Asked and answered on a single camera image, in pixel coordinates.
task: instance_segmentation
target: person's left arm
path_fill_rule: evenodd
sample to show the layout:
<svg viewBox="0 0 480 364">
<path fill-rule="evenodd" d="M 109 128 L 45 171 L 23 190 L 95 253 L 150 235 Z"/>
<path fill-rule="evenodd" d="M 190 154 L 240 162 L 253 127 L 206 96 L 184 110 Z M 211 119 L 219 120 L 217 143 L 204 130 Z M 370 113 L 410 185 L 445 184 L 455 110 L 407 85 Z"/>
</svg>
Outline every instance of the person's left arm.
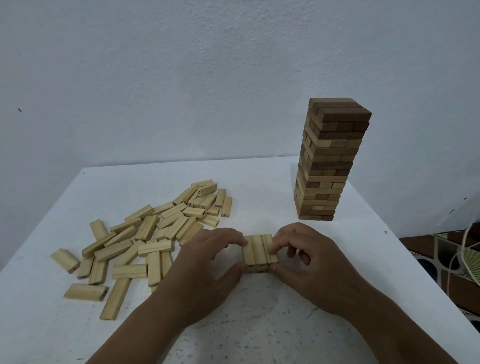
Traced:
<svg viewBox="0 0 480 364">
<path fill-rule="evenodd" d="M 184 244 L 154 293 L 126 318 L 87 364 L 153 364 L 187 326 L 220 306 L 240 281 L 238 262 L 215 279 L 211 260 L 228 244 L 246 245 L 241 232 L 200 230 Z"/>
</svg>

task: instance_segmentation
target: white wall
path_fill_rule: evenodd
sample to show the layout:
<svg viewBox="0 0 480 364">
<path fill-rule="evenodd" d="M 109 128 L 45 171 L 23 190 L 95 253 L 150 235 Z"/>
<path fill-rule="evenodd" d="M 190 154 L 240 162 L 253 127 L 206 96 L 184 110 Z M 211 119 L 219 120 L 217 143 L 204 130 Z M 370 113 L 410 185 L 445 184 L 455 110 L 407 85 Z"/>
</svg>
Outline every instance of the white wall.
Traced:
<svg viewBox="0 0 480 364">
<path fill-rule="evenodd" d="M 3 1 L 2 256 L 80 166 L 297 155 L 309 97 L 373 112 L 351 182 L 397 235 L 438 229 L 479 189 L 479 11 L 474 0 Z"/>
</svg>

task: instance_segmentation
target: wooden block tower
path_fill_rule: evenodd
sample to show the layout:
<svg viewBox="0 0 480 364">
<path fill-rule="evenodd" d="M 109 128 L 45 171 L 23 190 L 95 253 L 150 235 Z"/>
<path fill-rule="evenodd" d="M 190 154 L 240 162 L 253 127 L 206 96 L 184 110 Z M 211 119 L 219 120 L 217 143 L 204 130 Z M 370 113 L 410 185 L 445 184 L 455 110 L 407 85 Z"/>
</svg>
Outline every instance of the wooden block tower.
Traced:
<svg viewBox="0 0 480 364">
<path fill-rule="evenodd" d="M 294 192 L 299 219 L 333 220 L 371 115 L 348 97 L 310 99 Z"/>
</svg>

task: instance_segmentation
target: table top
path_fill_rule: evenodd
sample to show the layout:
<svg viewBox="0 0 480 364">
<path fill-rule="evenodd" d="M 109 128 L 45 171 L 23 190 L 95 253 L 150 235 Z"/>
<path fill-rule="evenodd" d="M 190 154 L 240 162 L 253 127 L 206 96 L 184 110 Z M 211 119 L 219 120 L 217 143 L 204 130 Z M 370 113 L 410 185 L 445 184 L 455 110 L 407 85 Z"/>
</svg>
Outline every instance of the table top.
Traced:
<svg viewBox="0 0 480 364">
<path fill-rule="evenodd" d="M 219 227 L 245 235 L 271 233 L 298 221 L 293 202 L 297 157 L 172 162 L 85 168 L 0 273 L 0 362 L 84 363 L 149 295 L 133 279 L 116 321 L 99 320 L 104 302 L 62 296 L 78 281 L 49 256 L 77 257 L 94 241 L 89 222 L 107 227 L 146 204 L 171 201 L 190 183 L 213 179 L 233 197 Z M 334 221 L 302 220 L 337 242 L 354 267 L 459 363 L 480 357 L 480 336 L 388 227 L 347 183 Z M 179 251 L 178 243 L 172 253 Z M 298 257 L 283 262 L 298 267 Z M 230 246 L 213 266 L 222 274 L 241 260 Z M 112 286 L 109 267 L 105 285 Z M 187 328 L 165 363 L 375 363 L 347 321 L 316 309 L 270 274 L 244 275 L 227 301 Z"/>
</svg>

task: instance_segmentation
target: person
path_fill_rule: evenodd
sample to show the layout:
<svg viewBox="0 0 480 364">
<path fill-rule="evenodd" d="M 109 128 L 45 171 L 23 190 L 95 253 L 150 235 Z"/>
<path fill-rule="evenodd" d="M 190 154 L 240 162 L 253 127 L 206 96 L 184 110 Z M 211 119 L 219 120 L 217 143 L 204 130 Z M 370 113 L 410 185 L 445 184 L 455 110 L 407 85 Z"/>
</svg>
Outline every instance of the person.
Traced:
<svg viewBox="0 0 480 364">
<path fill-rule="evenodd" d="M 87 364 L 156 363 L 175 337 L 220 306 L 239 282 L 246 268 L 243 262 L 235 263 L 219 279 L 211 268 L 211 260 L 229 244 L 247 242 L 234 229 L 200 230 L 182 246 L 154 293 Z M 330 238 L 297 222 L 277 232 L 269 253 L 282 248 L 287 248 L 288 257 L 298 253 L 307 270 L 278 263 L 270 271 L 318 308 L 352 323 L 378 362 L 456 363 L 392 300 L 363 279 Z"/>
</svg>

